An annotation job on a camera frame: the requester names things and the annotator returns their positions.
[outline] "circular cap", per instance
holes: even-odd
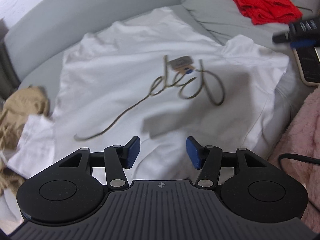
[[[39,193],[47,200],[59,201],[72,197],[76,191],[76,184],[70,181],[53,180],[42,185]]]
[[[211,187],[213,186],[213,182],[209,179],[201,179],[198,181],[198,185],[200,187]]]
[[[110,185],[112,187],[122,187],[125,184],[124,180],[122,179],[114,179],[110,181]]]
[[[248,187],[249,194],[257,200],[263,202],[274,202],[282,199],[285,189],[280,184],[273,181],[257,181]]]

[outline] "red cloth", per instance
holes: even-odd
[[[290,0],[233,0],[241,14],[250,17],[252,23],[290,23],[302,17]]]

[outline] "gray tag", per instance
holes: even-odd
[[[174,60],[169,61],[172,69],[177,69],[186,65],[191,65],[193,63],[190,56],[183,56]]]

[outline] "cable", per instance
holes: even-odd
[[[154,97],[156,95],[159,95],[160,93],[162,93],[166,88],[170,88],[170,87],[179,87],[179,97],[182,98],[182,99],[193,99],[195,98],[197,95],[200,94],[202,88],[205,89],[206,93],[207,93],[207,96],[210,100],[210,102],[214,105],[214,106],[220,106],[222,105],[223,101],[224,101],[224,98],[225,98],[225,88],[224,88],[224,85],[222,83],[222,80],[220,79],[220,77],[208,70],[205,70],[204,69],[204,66],[203,66],[203,62],[202,62],[202,59],[199,60],[199,63],[200,63],[200,70],[196,69],[196,71],[200,72],[200,77],[201,77],[201,85],[199,87],[199,89],[197,90],[197,92],[195,94],[193,94],[192,96],[190,97],[185,97],[182,92],[184,90],[184,88],[190,84],[191,82],[193,82],[197,77],[193,77],[191,79],[189,79],[187,82],[183,83],[183,84],[178,84],[184,77],[186,74],[183,74],[181,75],[181,77],[178,78],[178,76],[180,75],[180,73],[176,73],[176,75],[174,76],[173,80],[172,80],[172,84],[168,84],[168,60],[167,60],[168,56],[165,55],[164,56],[164,76],[159,76],[157,77],[152,85],[150,86],[150,89],[149,89],[149,93],[143,98],[141,99],[140,101],[138,101],[137,103],[135,103],[133,106],[130,106],[129,108],[127,108],[126,110],[124,110],[121,114],[119,114],[119,116],[105,129],[103,130],[102,132],[99,132],[99,133],[96,133],[92,136],[89,136],[89,137],[85,137],[85,138],[81,138],[79,137],[78,135],[75,135],[74,136],[74,139],[76,141],[86,141],[86,140],[89,140],[89,139],[92,139],[92,138],[95,138],[97,136],[100,136],[102,134],[104,134],[105,132],[107,132],[108,130],[110,130],[111,127],[113,127],[116,122],[118,122],[118,120],[125,114],[127,113],[128,111],[130,111],[131,109],[135,108],[137,105],[139,105],[140,103],[142,103],[144,100],[148,99],[149,97]],[[208,73],[210,75],[212,75],[213,77],[215,77],[215,79],[218,81],[220,87],[221,87],[221,90],[222,90],[222,99],[217,102],[215,101],[215,99],[213,98],[212,94],[210,93],[210,90],[205,82],[205,79],[204,79],[204,73]],[[162,89],[159,91],[159,92],[156,92],[154,93],[154,90],[158,87],[158,85],[160,85],[160,83],[163,82],[163,87]]]
[[[280,169],[284,172],[285,172],[285,170],[283,169],[282,164],[281,164],[282,159],[290,159],[290,160],[296,160],[296,161],[303,162],[303,163],[320,165],[320,159],[316,159],[316,158],[312,158],[312,157],[308,157],[308,156],[303,156],[303,155],[299,155],[299,154],[293,154],[293,153],[283,153],[283,154],[279,155],[278,163],[279,163]],[[310,205],[313,206],[313,208],[320,214],[320,209],[309,198],[308,198],[308,201],[309,201]]]

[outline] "blue gripper pad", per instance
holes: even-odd
[[[194,168],[197,170],[200,170],[202,161],[199,157],[199,154],[200,154],[199,149],[193,144],[193,142],[189,138],[187,138],[187,141],[186,141],[186,148]]]
[[[127,162],[127,166],[129,166],[130,168],[132,168],[140,152],[140,138],[136,136],[136,138],[133,138],[133,139],[134,139],[133,142],[132,140],[130,140],[130,142],[127,143],[127,145],[129,145],[129,148],[128,148],[128,157],[126,162]]]

